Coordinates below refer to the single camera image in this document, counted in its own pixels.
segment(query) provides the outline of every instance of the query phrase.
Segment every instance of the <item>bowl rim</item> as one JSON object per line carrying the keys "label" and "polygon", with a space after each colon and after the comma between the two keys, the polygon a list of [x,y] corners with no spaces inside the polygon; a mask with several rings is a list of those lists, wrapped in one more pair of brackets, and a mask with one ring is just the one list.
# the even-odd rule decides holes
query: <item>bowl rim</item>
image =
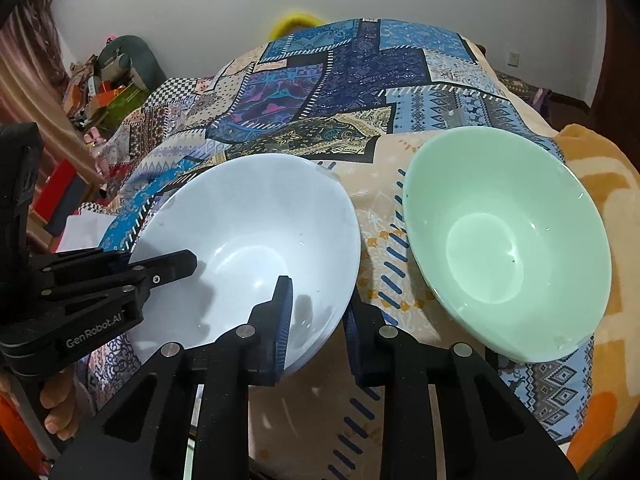
{"label": "bowl rim", "polygon": [[503,137],[509,137],[510,139],[512,139],[513,137],[517,137],[520,140],[517,140],[516,142],[521,142],[522,146],[530,146],[530,148],[533,151],[535,151],[536,149],[537,150],[541,150],[542,153],[545,153],[545,156],[549,156],[550,158],[553,159],[553,163],[558,168],[562,168],[562,170],[564,172],[566,172],[566,174],[571,176],[572,179],[574,179],[578,183],[578,185],[582,189],[582,192],[588,197],[588,202],[591,204],[592,211],[595,213],[595,215],[597,216],[598,220],[600,221],[600,222],[598,222],[598,226],[597,226],[597,230],[599,231],[597,233],[598,234],[598,238],[600,238],[600,240],[604,240],[604,243],[606,244],[606,247],[607,247],[607,251],[605,251],[605,253],[607,255],[607,259],[604,262],[604,264],[606,264],[606,267],[607,267],[607,269],[606,269],[606,274],[607,274],[607,277],[606,277],[607,278],[606,279],[606,283],[607,283],[606,297],[607,297],[607,301],[604,301],[602,307],[598,310],[598,312],[600,313],[600,315],[597,318],[598,322],[596,323],[596,326],[593,327],[593,330],[591,332],[585,334],[584,337],[581,338],[578,342],[575,342],[574,344],[572,344],[570,346],[562,348],[562,351],[559,351],[556,354],[554,354],[551,351],[546,352],[546,355],[544,356],[544,358],[542,358],[540,355],[527,354],[526,352],[518,352],[518,350],[516,348],[514,348],[514,347],[510,347],[509,348],[509,346],[503,346],[499,342],[495,342],[494,340],[492,340],[491,336],[486,336],[482,332],[482,330],[478,330],[475,327],[473,327],[471,324],[466,322],[466,320],[463,319],[462,316],[460,316],[460,314],[456,311],[456,309],[451,307],[448,304],[448,302],[444,299],[443,295],[438,291],[438,288],[436,286],[432,285],[432,283],[428,279],[427,269],[423,268],[424,262],[421,263],[419,261],[418,257],[416,256],[416,254],[413,253],[413,251],[412,251],[412,253],[414,254],[414,259],[415,259],[416,263],[418,264],[418,267],[420,269],[420,273],[421,273],[422,277],[424,278],[424,281],[426,282],[427,286],[430,288],[430,290],[432,291],[433,295],[436,297],[436,299],[438,300],[440,305],[446,310],[446,312],[457,323],[459,323],[467,332],[469,332],[475,339],[477,339],[479,342],[481,342],[485,347],[504,355],[505,357],[509,358],[510,360],[513,360],[515,362],[520,362],[520,363],[549,362],[549,361],[553,361],[553,360],[557,360],[557,359],[566,357],[567,355],[571,354],[572,352],[575,352],[578,348],[580,348],[580,346],[583,345],[583,343],[585,341],[587,341],[593,335],[593,333],[597,329],[597,325],[600,323],[600,320],[602,320],[602,317],[604,316],[604,313],[605,313],[606,308],[607,308],[608,299],[610,297],[610,292],[611,292],[612,256],[611,256],[611,247],[610,247],[610,244],[609,244],[609,237],[607,237],[607,231],[606,231],[605,226],[604,226],[604,221],[602,220],[602,216],[600,215],[600,212],[598,211],[598,208],[595,205],[595,202],[593,201],[593,198],[591,197],[590,193],[584,187],[582,182],[580,182],[580,179],[575,175],[575,173],[571,170],[571,168],[569,168],[565,163],[560,161],[558,158],[556,158],[552,153],[547,151],[545,148],[543,148],[542,146],[540,146],[537,143],[533,142],[532,140],[527,139],[524,136],[521,136],[521,135],[513,133],[513,132],[508,132],[507,130],[501,130],[500,128],[492,128],[490,126],[459,126],[457,128],[451,128],[449,130],[444,130],[444,131],[441,131],[441,132],[437,132],[433,137],[430,137],[429,139],[425,140],[424,143],[422,144],[422,146],[416,151],[416,153],[412,157],[411,161],[409,162],[409,166],[407,167],[406,174],[404,176],[404,185],[402,186],[402,209],[403,209],[404,224],[405,224],[405,227],[406,227],[406,230],[407,230],[407,238],[409,240],[410,250],[411,250],[411,233],[414,232],[414,236],[415,236],[415,230],[414,230],[413,222],[409,222],[408,221],[408,218],[411,217],[411,212],[410,212],[411,211],[411,206],[410,206],[410,204],[411,204],[412,201],[411,201],[411,199],[408,199],[407,194],[406,194],[406,190],[407,190],[408,187],[411,187],[411,185],[408,186],[407,184],[412,179],[412,176],[415,173],[415,171],[417,171],[415,169],[417,167],[417,164],[414,164],[414,162],[419,160],[420,156],[424,156],[424,153],[426,153],[427,150],[431,146],[434,145],[434,143],[442,141],[446,137],[455,136],[455,135],[460,134],[462,132],[468,132],[469,130],[475,130],[478,134],[498,135],[498,136],[503,136]]}
{"label": "bowl rim", "polygon": [[[312,160],[308,160],[301,156],[291,155],[289,153],[253,153],[251,155],[239,156],[238,158],[227,160],[225,162],[222,162],[221,164],[217,164],[216,166],[213,166],[212,168],[209,168],[199,173],[196,177],[192,178],[190,181],[184,184],[184,186],[178,189],[164,204],[162,204],[162,207],[158,211],[165,208],[165,206],[169,202],[171,202],[171,200],[173,200],[174,197],[178,196],[180,193],[184,193],[185,189],[188,190],[193,188],[194,182],[199,180],[201,185],[203,180],[200,177],[203,176],[204,174],[208,174],[209,178],[212,178],[212,175],[215,175],[216,174],[215,172],[219,171],[219,168],[223,166],[226,166],[226,168],[228,169],[229,168],[228,164],[246,164],[248,160],[250,159],[255,160],[256,158],[281,158],[281,159],[290,160],[291,162],[295,160],[294,163],[300,164],[301,168],[303,166],[309,166],[310,171],[318,171],[319,174],[323,174],[325,178],[329,178],[333,180],[337,184],[336,198],[339,198],[344,203],[345,213],[348,215],[348,219],[351,220],[351,222],[348,222],[347,220],[345,220],[342,223],[342,228],[345,230],[352,229],[352,228],[354,229],[354,232],[350,235],[350,237],[353,238],[353,244],[354,244],[354,247],[351,250],[351,252],[353,252],[354,254],[354,265],[353,265],[353,270],[351,272],[352,276],[348,276],[348,282],[352,283],[352,285],[348,295],[345,295],[346,300],[345,300],[344,306],[336,306],[335,304],[332,306],[333,308],[332,315],[325,323],[324,328],[320,332],[316,332],[316,334],[313,335],[315,336],[315,341],[313,341],[311,345],[309,345],[309,347],[302,354],[300,354],[295,361],[291,362],[289,366],[284,369],[283,375],[288,376],[294,373],[295,371],[299,370],[300,368],[302,368],[306,363],[308,363],[311,360],[311,358],[319,351],[319,349],[322,348],[322,346],[324,346],[327,340],[334,333],[335,329],[338,327],[338,325],[342,320],[344,312],[347,309],[347,306],[349,304],[349,301],[351,300],[351,296],[353,294],[353,290],[356,286],[356,282],[358,279],[358,271],[360,269],[360,249],[361,249],[361,240],[362,240],[362,236],[360,233],[360,222],[358,221],[356,209],[353,205],[353,202],[351,201],[351,197],[347,193],[347,190],[344,189],[344,186],[341,184],[340,180],[327,168],[324,168],[323,166],[318,166],[316,162]],[[156,216],[154,216],[149,221],[148,225],[151,225],[155,220],[156,220]],[[140,234],[141,237],[144,236],[145,231],[142,231],[142,233]],[[340,250],[340,253],[345,254],[347,251],[348,251],[348,248],[346,246],[343,246],[342,249]],[[135,343],[131,341],[131,344],[134,347],[134,352],[137,354]]]}

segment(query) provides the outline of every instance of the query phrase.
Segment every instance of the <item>person's hand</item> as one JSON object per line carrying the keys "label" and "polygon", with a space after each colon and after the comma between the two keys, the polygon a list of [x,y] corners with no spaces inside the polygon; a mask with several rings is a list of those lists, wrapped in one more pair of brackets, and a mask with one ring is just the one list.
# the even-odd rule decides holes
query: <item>person's hand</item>
{"label": "person's hand", "polygon": [[[50,410],[44,420],[49,433],[55,433],[60,440],[67,440],[76,434],[78,425],[88,411],[88,400],[74,381],[74,367],[65,368],[47,380],[40,392],[40,403]],[[4,372],[0,372],[0,392],[18,407],[11,392],[11,383]]]}
{"label": "person's hand", "polygon": [[15,398],[14,394],[11,393],[11,383],[9,382],[9,376],[0,370],[0,396],[2,396],[5,400],[13,404],[14,406],[18,405],[18,400]]}

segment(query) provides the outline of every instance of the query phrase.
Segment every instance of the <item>green bowl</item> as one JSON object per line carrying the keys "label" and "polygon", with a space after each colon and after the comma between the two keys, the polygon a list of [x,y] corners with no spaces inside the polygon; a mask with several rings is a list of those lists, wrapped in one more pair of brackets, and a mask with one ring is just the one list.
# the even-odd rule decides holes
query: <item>green bowl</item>
{"label": "green bowl", "polygon": [[403,193],[424,279],[485,346],[546,362],[594,332],[609,299],[609,243],[589,193],[549,152],[496,128],[454,128],[418,150]]}

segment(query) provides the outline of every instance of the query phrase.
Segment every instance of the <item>bed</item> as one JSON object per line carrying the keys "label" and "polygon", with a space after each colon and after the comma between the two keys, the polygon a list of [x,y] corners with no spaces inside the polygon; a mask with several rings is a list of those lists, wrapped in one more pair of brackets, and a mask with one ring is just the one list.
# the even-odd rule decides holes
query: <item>bed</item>
{"label": "bed", "polygon": [[[480,50],[441,28],[358,19],[309,28],[252,50],[217,75],[166,81],[125,119],[103,154],[116,215],[101,246],[131,250],[177,189],[252,153],[304,156],[335,173],[362,232],[357,287],[388,323],[420,341],[474,341],[446,316],[413,259],[402,218],[404,172],[439,130],[495,126],[566,163],[594,199],[614,262],[607,312],[594,338],[562,360],[522,365],[490,356],[505,383],[581,468],[625,427],[640,400],[626,365],[640,351],[640,176],[608,140],[581,126],[558,133],[500,83]],[[140,365],[126,336],[97,350],[86,381],[102,406]],[[337,330],[312,361],[250,395],[250,452],[277,478],[377,476],[383,390],[359,389]]]}

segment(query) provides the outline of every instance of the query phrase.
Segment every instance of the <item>white wall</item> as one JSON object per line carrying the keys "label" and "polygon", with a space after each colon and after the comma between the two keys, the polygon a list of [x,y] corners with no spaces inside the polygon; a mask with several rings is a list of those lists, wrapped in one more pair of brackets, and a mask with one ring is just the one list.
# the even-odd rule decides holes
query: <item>white wall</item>
{"label": "white wall", "polygon": [[[99,53],[105,38],[144,38],[168,76],[214,74],[266,42],[275,20],[302,10],[326,21],[396,18],[451,28],[487,48],[492,66],[586,97],[593,79],[596,0],[54,0],[71,52]],[[520,53],[508,68],[507,52]]]}
{"label": "white wall", "polygon": [[607,0],[595,0],[595,30],[593,38],[593,56],[591,57],[591,73],[587,79],[584,91],[584,102],[589,106],[593,103],[593,98],[598,89],[602,61],[604,60],[604,48],[607,43]]}
{"label": "white wall", "polygon": [[71,53],[71,49],[66,44],[65,38],[58,32],[58,39],[60,40],[60,54],[62,55],[62,65],[64,65],[66,73],[71,75],[71,64],[77,63],[79,59]]}

